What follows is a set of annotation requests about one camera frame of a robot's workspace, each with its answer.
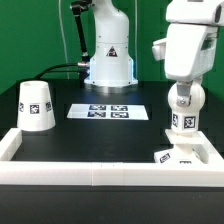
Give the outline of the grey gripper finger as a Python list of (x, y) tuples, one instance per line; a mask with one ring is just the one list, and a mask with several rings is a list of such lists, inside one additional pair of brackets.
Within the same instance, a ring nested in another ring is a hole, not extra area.
[(180, 107), (188, 107), (191, 101), (191, 82), (177, 82), (177, 105)]

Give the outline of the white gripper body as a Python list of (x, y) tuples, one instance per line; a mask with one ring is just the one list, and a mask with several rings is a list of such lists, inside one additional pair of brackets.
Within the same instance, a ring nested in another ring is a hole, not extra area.
[(164, 69), (168, 79), (190, 82), (212, 69), (218, 28), (171, 24), (167, 31)]

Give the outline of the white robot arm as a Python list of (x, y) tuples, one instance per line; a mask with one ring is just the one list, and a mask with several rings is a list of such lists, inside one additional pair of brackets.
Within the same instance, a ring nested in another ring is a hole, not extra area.
[[(112, 0), (93, 0), (96, 50), (90, 59), (88, 86), (103, 91), (136, 85), (128, 53), (129, 20)], [(165, 75), (177, 82), (176, 103), (190, 105), (192, 81), (214, 62), (218, 28), (224, 23), (224, 0), (173, 0), (167, 7), (167, 36), (153, 43), (153, 54), (165, 62)]]

